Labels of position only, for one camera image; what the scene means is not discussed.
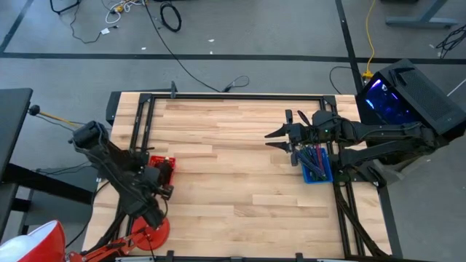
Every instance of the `blue bin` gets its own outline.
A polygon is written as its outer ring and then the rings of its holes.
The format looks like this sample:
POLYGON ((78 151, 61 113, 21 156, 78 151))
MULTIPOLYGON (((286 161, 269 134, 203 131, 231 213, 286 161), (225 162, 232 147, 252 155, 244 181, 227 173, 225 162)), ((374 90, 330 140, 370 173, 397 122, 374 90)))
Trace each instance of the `blue bin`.
POLYGON ((327 152, 325 151, 324 148, 321 148, 320 152, 322 153, 322 164, 323 164, 323 168, 325 170, 325 174, 327 175, 327 180, 314 180, 314 179, 312 179, 311 170, 309 170, 309 168, 306 167, 305 165, 301 164, 301 167, 302 167, 302 170, 303 170, 303 178, 304 178, 305 183, 313 184, 313 183, 330 183, 330 182, 333 182, 333 176, 332 176, 332 172, 331 172, 331 169, 330 169, 330 162, 328 161, 327 152))

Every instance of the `floor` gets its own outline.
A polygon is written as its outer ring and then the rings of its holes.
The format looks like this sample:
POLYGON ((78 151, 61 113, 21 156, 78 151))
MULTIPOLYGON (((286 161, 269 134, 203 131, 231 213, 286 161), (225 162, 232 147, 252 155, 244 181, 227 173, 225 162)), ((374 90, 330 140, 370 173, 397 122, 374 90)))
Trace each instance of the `floor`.
MULTIPOLYGON (((341 1, 355 55, 367 58, 371 51, 365 18, 372 1, 341 1)), ((56 9, 73 2, 54 1, 56 9)), ((182 29, 172 33, 161 26, 162 37, 183 58, 182 63, 193 75, 219 89, 236 77, 247 75, 250 84, 234 92, 335 94, 328 72, 334 66, 350 65, 335 1, 173 3, 182 15, 182 29)), ((447 56, 450 60, 440 64, 438 50, 430 45, 442 41, 449 31, 391 28, 384 24, 388 15, 418 15, 429 3, 427 0, 415 5, 376 2, 370 30, 377 63, 371 69, 383 68, 390 58, 416 58, 419 69, 448 93, 466 77, 466 43, 451 51, 447 56)), ((150 1, 149 9, 153 17, 159 17, 158 3, 150 1)), ((450 0, 438 16, 456 18, 465 24, 465 9, 466 2, 450 0)), ((107 27, 105 15, 102 3, 84 0, 74 23, 76 35, 94 39, 107 27)), ((4 51, 0 52, 0 88, 30 87, 34 90, 33 104, 78 122, 91 119, 104 122, 111 91, 168 88, 171 81, 175 81, 181 92, 209 91, 168 59, 168 52, 143 7, 134 6, 124 13, 117 23, 119 28, 111 29, 111 33, 94 44, 83 44, 71 37, 69 23, 73 18, 74 11, 61 16, 54 14, 48 0, 0 1, 0 39, 5 37, 0 46, 0 51, 4 51)), ((366 65, 358 66, 364 72, 366 65)), ((350 70, 335 70, 333 79, 340 92, 356 94, 350 70)), ((452 95, 463 108, 465 98, 465 87, 452 95)), ((85 159, 67 144, 69 137, 70 133, 64 129, 27 117, 12 162, 31 169, 80 164, 85 159)), ((410 170, 406 179, 390 186, 405 258, 466 259, 460 244, 466 236, 460 223, 465 217, 460 204, 466 201, 466 181, 459 158, 465 144, 466 140, 460 138, 435 152, 426 163, 438 169, 420 164, 410 170), (439 180, 436 170, 446 178, 439 180), (458 204, 446 208, 444 203, 458 204), (413 213, 421 215, 414 218, 413 213)), ((81 215, 81 219, 70 222, 68 228, 74 226, 76 230, 70 231, 68 238, 77 234, 79 223, 84 223, 88 215, 81 215)))

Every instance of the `wooden table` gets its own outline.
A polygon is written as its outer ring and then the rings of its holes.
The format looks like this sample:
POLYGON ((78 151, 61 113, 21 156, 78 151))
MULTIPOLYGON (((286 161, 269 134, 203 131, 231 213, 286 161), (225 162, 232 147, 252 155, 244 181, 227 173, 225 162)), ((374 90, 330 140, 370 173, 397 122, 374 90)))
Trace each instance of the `wooden table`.
MULTIPOLYGON (((120 148, 129 148, 139 95, 121 95, 111 132, 120 148)), ((359 121, 354 96, 337 95, 336 102, 339 115, 359 121)), ((168 210, 170 237, 156 255, 174 250, 180 256, 344 257, 332 185, 305 184, 301 168, 290 165, 289 155, 264 145, 264 136, 285 121, 285 109, 301 110, 311 119, 319 104, 157 99, 149 140, 155 149, 150 154, 174 156, 177 166, 168 210)), ((391 253, 377 190, 363 182, 353 183, 353 188, 360 222, 380 248, 391 253)), ((113 221, 117 203, 118 193, 111 186, 97 195, 85 250, 113 221)), ((356 254, 353 230, 347 225, 356 254)), ((150 252, 136 249, 133 254, 150 252)))

